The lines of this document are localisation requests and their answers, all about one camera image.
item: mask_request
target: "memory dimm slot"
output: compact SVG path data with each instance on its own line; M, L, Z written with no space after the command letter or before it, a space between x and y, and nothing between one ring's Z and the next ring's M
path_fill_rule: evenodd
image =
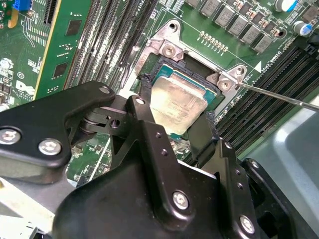
M89 71L90 69L88 68L88 64L90 59L92 58L92 52L94 51L94 45L95 41L98 37L98 34L100 32L100 29L102 27L102 23L104 19L106 18L106 13L110 11L110 2L103 6L102 8L99 9L99 15L97 16L97 21L94 23L94 27L89 35L89 42L85 46L85 55L82 59L82 65L80 70L77 73L77 83L76 85L82 84L86 81L83 81L83 77L85 75L86 71Z
M107 30L110 29L110 26L115 18L116 11L120 5L120 1L112 1L112 4L107 11L107 14L104 18L103 24L99 30L99 35L96 39L96 42L94 43L94 49L91 51L90 59L88 60L88 63L85 68L85 73L80 79L80 83L88 82L92 80L92 69L94 63L98 60L96 57L96 54L101 50L102 43L106 39L107 36Z
M268 89L268 86L278 78L279 74L283 72L292 62L296 59L302 51L297 48L293 50L287 50L282 56L283 61L282 64L274 65L273 69L268 70L256 83L254 86ZM227 115L217 124L217 130L219 133L224 133L237 119L238 115L245 111L247 107L249 107L259 96L260 94L247 91L243 98L233 107L231 108Z
M297 98L304 99L308 94L314 91L317 87L319 87L319 79L314 81L311 85L309 85L305 90L303 90ZM282 107L275 111L272 115L269 116L271 119L266 126L260 126L257 130L260 133L258 134L250 134L246 136L247 141L240 142L236 146L237 154L241 154L245 149L247 149L251 144L253 144L256 140L258 140L261 134L265 131L265 128L271 128L276 122L278 122L284 115L290 112L295 106L289 103L283 103Z
M113 87L113 84L111 83L110 78L107 77L107 74L113 70L114 65L116 64L116 61L118 59L114 59L114 57L119 57L121 52L118 52L118 48L123 41L126 40L128 36L128 32L132 28L133 25L133 14L137 10L139 0L134 0L130 2L130 6L128 7L128 12L126 12L126 17L121 22L120 31L117 33L117 36L115 38L115 42L112 43L112 46L110 48L110 52L108 53L107 57L108 59L105 61L104 68L102 69L102 73L100 75L99 81L106 82L107 85L109 85L111 88Z
M286 87L285 89L278 91L279 94L292 97L296 93L294 89L300 89L303 87L304 84L309 84L308 82L309 78L299 77L303 75L304 72L299 70L298 73L299 73L298 75L295 74L297 76L296 79L298 80L294 82L289 81L288 83L285 82ZM281 104L284 103L283 101L274 99L272 97L263 96L263 99L264 100L262 102L265 102L264 105L260 106L258 109L252 109L252 111L254 111L255 114L252 115L251 118L249 118L248 125L252 125L253 128L258 127L260 124L265 122L268 119L268 116L271 115L272 112L276 111L276 109ZM240 128L239 130L232 131L231 137L232 137L232 140L233 140L232 143L234 146L238 145L242 141L243 136L248 135L250 133L249 131L251 130L251 127L245 127L244 125L240 125L240 124L238 124L237 127L244 127L244 128Z
M110 48L113 45L114 39L117 36L118 31L120 30L120 25L123 20L123 17L126 13L127 7L129 5L130 1L125 1L124 6L122 7L121 13L118 17L115 17L112 21L110 28L108 28L108 35L105 38L105 41L103 42L104 46L100 49L98 52L97 60L95 61L95 65L93 66L92 70L92 78L93 81L103 81L103 79L100 79L100 72L102 66L105 64L105 61L107 57L110 54Z
M92 3L90 10L89 10L87 20L84 24L84 29L83 29L83 32L81 35L81 39L79 41L79 44L81 44L81 47L78 46L78 48L75 51L64 88L70 88L73 86L73 82L74 82L74 79L76 77L76 72L78 71L78 69L80 67L79 62L80 62L81 56L84 53L84 46L88 40L88 35L92 29L92 25L94 23L94 20L95 20L95 17L96 17L96 14L97 14L97 11L98 11L100 5L101 5L101 0L93 0L93 3Z
M286 92L282 92L282 89L291 81L294 79L294 77L300 72L301 67L304 68L307 64L310 63L310 59L307 58L307 56L300 56L297 58L298 63L297 65L291 66L291 69L286 71L284 75L282 75L282 78L280 81L275 81L272 84L268 86L268 89L272 92L278 93L278 94L284 94L285 96L288 96ZM235 135L238 131L240 131L242 128L239 128L242 124L242 121L245 121L245 125L253 125L255 124L252 119L254 119L255 116L260 116L260 109L263 109L265 107L265 110L268 111L271 107L269 107L269 102L273 99L271 97L264 97L263 95L260 95L259 98L262 98L263 100L255 101L253 104L250 104L249 107L246 108L246 113L244 119L239 120L237 123L232 125L231 131L227 132L225 134L225 137L229 137L230 135Z
M138 40L141 37L141 35L144 31L144 28L145 28L146 24L148 23L150 16L151 16L153 10L155 9L157 3L158 3L158 0L149 2L145 12L143 12L144 17L142 18L142 21L137 25L137 29L135 31L135 34L132 34L132 39L129 40L129 44L126 45L126 48L125 48L125 50L123 50L123 54L122 54L120 60L118 61L118 63L116 64L116 66L114 68L113 80L115 82L119 82L121 84L122 82L120 82L120 80L124 81L126 78L126 74L128 75L129 70L130 70L129 69L130 66L127 66L127 63L128 63L128 59L129 59L129 56L131 54L131 51L132 51L133 47L137 45Z

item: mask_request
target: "ram slot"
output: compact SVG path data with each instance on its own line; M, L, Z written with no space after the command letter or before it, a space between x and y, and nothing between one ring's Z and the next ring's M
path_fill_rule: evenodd
M112 47L113 42L116 41L115 39L118 36L117 33L121 29L120 26L121 26L121 23L123 22L123 17L126 15L126 10L128 6L130 5L130 2L131 1L124 2L124 6L121 8L122 10L120 14L114 17L114 20L110 23L110 26L107 28L108 32L107 32L107 35L104 37L102 46L96 57L96 60L92 69L92 75L90 76L90 80L103 81L103 79L99 78L101 69L105 64L105 61L109 57L110 48Z
M69 74L68 74L64 88L70 88L74 86L74 81L76 79L77 72L79 71L81 67L80 60L82 56L85 54L85 51L84 51L85 45L88 43L89 34L96 20L98 10L101 6L101 2L102 2L101 0L93 0L93 3L89 10L88 18L84 25L81 39L79 41L78 47L76 49L75 55L72 60L71 68L69 70Z
M119 60L115 64L115 67L113 68L109 76L110 85L114 89L119 88L121 84L120 79L123 76L122 73L125 73L129 70L129 67L126 68L128 58L131 54L133 47L136 46L140 36L142 35L144 28L147 22L149 21L150 16L153 10L155 9L157 3L158 3L157 0L147 1L140 8L140 11L139 11L140 14L137 16L137 19L134 22L134 25L131 29L131 33L129 34L126 40L126 44L124 45L122 50L121 58L119 58Z
M112 1L112 4L110 6L109 11L107 12L107 15L103 21L103 25L99 31L99 35L96 39L96 42L94 43L94 49L91 51L90 59L86 65L86 71L84 75L81 77L80 83L85 83L88 81L91 81L93 78L93 67L94 64L99 61L98 53L101 50L101 47L103 47L103 42L107 40L107 34L108 30L110 30L111 24L115 19L117 9L120 5L120 0L118 1Z

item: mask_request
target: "motherboard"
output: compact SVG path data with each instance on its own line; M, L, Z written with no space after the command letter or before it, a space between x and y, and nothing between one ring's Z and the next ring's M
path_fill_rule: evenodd
M244 101L249 105L240 113L248 112L258 102L218 79L264 83L279 58L298 57L296 38L310 39L318 21L315 0L0 0L0 110L92 80L137 94L138 76L148 74L156 122L176 157L193 163L187 129L203 111L214 112L228 139L229 128L239 125L236 109ZM311 87L301 99L318 91L317 73L303 81ZM280 83L267 80L265 88ZM242 152L259 136L234 146ZM83 185L111 162L110 137L98 134L72 149L67 177Z

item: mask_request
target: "black plastic bracket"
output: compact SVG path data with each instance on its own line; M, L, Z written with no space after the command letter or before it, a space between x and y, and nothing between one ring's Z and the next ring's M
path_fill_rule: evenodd
M114 98L115 93L103 83L89 82L2 112L0 129L15 129L21 139L0 144L0 176L44 184L59 180L71 158L70 142L82 118ZM40 142L48 138L61 144L59 154L39 151Z
M221 231L229 238L259 238L245 170L237 162L232 146L215 134L205 113L188 129L192 156L198 167L215 174L219 180ZM245 218L250 221L251 230L242 225Z
M155 215L169 230L183 230L193 219L195 208L186 180L181 173L163 126L156 124L150 106L139 96L131 96L126 103L133 116L132 130L126 140L112 137L112 168L127 160L138 147L144 163ZM174 192L186 196L188 207L180 209L173 201Z
M235 150L223 139L217 141L212 159L203 167L219 180L220 226L230 238L260 238L245 170L237 162Z

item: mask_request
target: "green circuit board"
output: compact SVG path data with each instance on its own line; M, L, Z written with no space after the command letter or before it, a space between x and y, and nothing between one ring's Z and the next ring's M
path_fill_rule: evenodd
M171 19L178 20L181 25L180 41L183 44L222 70L243 64L247 68L244 81L253 84L297 37L293 31L295 22L306 21L306 17L306 22L316 28L319 19L314 15L309 21L309 16L305 16L314 0L300 0L291 12L276 11L272 0L221 0L220 9L211 16L203 14L208 0L159 0L157 3L150 0L83 0L81 4L75 0L57 0L50 25L43 20L51 1L34 0L29 11L18 13L13 28L7 25L14 0L0 1L0 13L4 13L4 17L0 17L0 84L10 86L9 91L3 91L5 104L9 107L90 80L104 82L118 91L124 74L121 63L125 58L121 58L121 54L135 42L139 50L132 61L131 68L134 69L147 41ZM146 9L154 2L156 5L146 17ZM240 6L247 3L251 7L242 13ZM254 42L247 43L248 39L242 34L230 33L231 24L221 26L217 19L224 8L231 9L232 21L241 16L257 29L258 37ZM262 20L254 22L258 13L263 15ZM77 31L68 34L71 21L72 29L77 28ZM266 29L267 24L273 24L271 30ZM136 38L135 32L141 34ZM258 48L262 36L271 39L269 46L263 49ZM152 71L159 58L151 54L141 73ZM132 83L131 89L138 89L137 81ZM238 91L217 115L217 121L244 93L244 90ZM171 144L178 159L189 158L187 141L172 140ZM76 185L106 172L110 165L109 136L100 134L72 150L67 176Z
M1 1L0 12L0 82L9 86L6 101L9 107L18 106L63 89L56 79L63 79L71 65L77 41L83 30L90 1L34 0L28 11L17 14L13 28L8 22L15 11L14 0ZM46 11L54 13L51 23L44 23ZM77 25L75 34L68 34L71 23Z
M292 41L297 37L293 31L293 23L302 20L304 13L311 7L314 1L299 1L295 10L292 12L277 12L275 11L272 1L261 0L250 2L252 8L250 12L264 14L263 21L259 24L252 22L250 15L245 15L248 23L256 26L259 29L259 34L266 35L271 38L272 43L263 52L258 52L253 45L249 45L229 32L228 27L221 27L215 23L216 17L207 17L201 13L201 9L206 1L199 1L196 7L187 4L183 0L160 0L154 8L150 19L143 29L143 33L139 38L136 46L140 48L135 60L132 64L132 69L138 64L138 58L145 48L148 39L150 39L162 26L169 20L177 19L182 26L180 40L204 56L206 59L214 62L221 69L227 70L237 64L243 64L247 67L247 75L245 82L253 84L258 78L267 71L267 69L276 61L276 59L284 52ZM240 14L236 6L231 6L235 14ZM262 26L263 22L274 22L275 26L271 31L265 31ZM314 27L318 24L318 17L314 17L312 24ZM104 49L100 50L97 55L103 54ZM160 56L150 55L144 64L141 73L148 73L154 69ZM91 64L99 63L101 58L91 59ZM111 85L114 90L118 90L120 81L119 78L114 81L110 74L103 75L103 78L98 79L108 85ZM69 80L70 86L74 86L81 82L78 77ZM131 90L138 89L138 82L132 84ZM245 90L239 91L232 101L220 112L218 119L221 119L227 113L227 108L235 105L236 99L245 93ZM187 160L190 156L189 143L187 141L172 140L172 146L176 156L180 160ZM89 145L83 147L83 155L86 157L85 150ZM88 165L82 165L81 170L84 170ZM96 165L96 161L92 160L92 165Z

